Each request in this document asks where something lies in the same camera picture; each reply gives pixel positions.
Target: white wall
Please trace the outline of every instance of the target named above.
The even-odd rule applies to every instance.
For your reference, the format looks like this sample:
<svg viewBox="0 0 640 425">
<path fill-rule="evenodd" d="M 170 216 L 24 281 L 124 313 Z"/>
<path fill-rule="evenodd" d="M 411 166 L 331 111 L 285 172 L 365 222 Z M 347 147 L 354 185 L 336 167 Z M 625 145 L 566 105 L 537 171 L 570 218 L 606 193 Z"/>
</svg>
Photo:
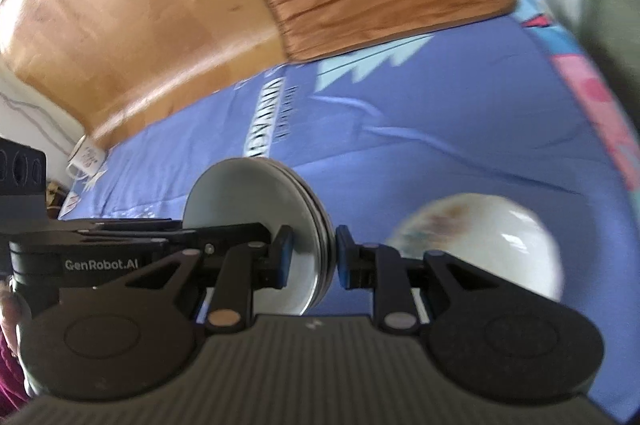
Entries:
<svg viewBox="0 0 640 425">
<path fill-rule="evenodd" d="M 57 123 L 59 128 L 37 108 L 8 103 L 0 96 L 0 135 L 42 150 L 47 155 L 47 178 L 70 186 L 72 180 L 65 172 L 66 157 L 73 148 L 72 142 L 76 142 L 84 133 L 82 126 L 36 90 L 20 82 L 2 60 L 0 60 L 0 93 L 11 100 L 39 106 Z M 16 108 L 20 108 L 24 114 L 18 112 Z M 25 114 L 40 125 L 55 145 L 47 140 L 47 137 Z"/>
</svg>

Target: blue fabric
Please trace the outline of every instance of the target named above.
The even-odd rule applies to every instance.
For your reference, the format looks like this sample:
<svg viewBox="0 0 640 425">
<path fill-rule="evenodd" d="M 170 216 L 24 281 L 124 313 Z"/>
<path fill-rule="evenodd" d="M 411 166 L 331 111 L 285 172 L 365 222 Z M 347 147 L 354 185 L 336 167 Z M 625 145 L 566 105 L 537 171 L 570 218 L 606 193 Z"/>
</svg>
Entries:
<svg viewBox="0 0 640 425">
<path fill-rule="evenodd" d="M 284 78 L 270 156 L 315 190 L 335 225 L 385 241 L 426 203 L 506 196 L 559 243 L 563 302 L 606 341 L 591 397 L 640 403 L 640 246 L 619 172 L 538 42 L 509 17 L 261 73 L 114 148 L 67 217 L 174 217 L 211 164 L 242 155 L 262 86 Z M 314 313 L 369 311 L 334 281 Z"/>
</svg>

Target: circular black disc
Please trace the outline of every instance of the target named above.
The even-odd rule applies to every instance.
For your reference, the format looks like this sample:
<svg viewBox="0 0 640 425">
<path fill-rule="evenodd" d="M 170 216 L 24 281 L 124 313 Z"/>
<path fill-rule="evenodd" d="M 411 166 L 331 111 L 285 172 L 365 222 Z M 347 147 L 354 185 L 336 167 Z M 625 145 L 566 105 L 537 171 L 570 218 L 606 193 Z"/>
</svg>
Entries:
<svg viewBox="0 0 640 425">
<path fill-rule="evenodd" d="M 598 330 L 567 307 L 533 294 L 466 293 L 424 330 L 450 379 L 507 403 L 548 403 L 580 392 L 597 372 Z"/>
<path fill-rule="evenodd" d="M 38 391 L 77 401 L 161 385 L 194 347 L 191 323 L 161 292 L 145 289 L 86 291 L 37 316 L 21 339 L 20 357 Z"/>
</svg>

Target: mug handle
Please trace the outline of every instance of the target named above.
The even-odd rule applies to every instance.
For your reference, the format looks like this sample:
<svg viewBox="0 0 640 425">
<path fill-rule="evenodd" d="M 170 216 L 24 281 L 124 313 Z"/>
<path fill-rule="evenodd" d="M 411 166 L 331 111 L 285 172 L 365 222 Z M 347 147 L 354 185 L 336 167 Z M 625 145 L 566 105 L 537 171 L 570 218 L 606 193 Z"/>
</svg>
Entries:
<svg viewBox="0 0 640 425">
<path fill-rule="evenodd" d="M 74 169 L 76 169 L 76 173 L 73 174 L 71 172 L 71 167 L 73 167 Z M 80 180 L 84 180 L 87 179 L 89 177 L 89 174 L 87 174 L 86 172 L 83 172 L 82 170 L 80 170 L 78 167 L 76 167 L 73 163 L 69 163 L 66 166 L 66 173 L 69 175 L 69 177 L 73 180 L 76 181 L 80 181 Z"/>
</svg>

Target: maroon clothing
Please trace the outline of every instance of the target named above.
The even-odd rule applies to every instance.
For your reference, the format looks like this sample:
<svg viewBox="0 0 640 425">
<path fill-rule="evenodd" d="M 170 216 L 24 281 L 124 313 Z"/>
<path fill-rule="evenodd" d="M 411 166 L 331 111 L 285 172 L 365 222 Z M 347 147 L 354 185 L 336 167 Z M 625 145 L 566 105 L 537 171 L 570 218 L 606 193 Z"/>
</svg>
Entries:
<svg viewBox="0 0 640 425">
<path fill-rule="evenodd" d="M 0 417 L 5 418 L 28 402 L 24 391 L 24 373 L 18 359 L 11 354 L 11 349 L 0 333 Z"/>
</svg>

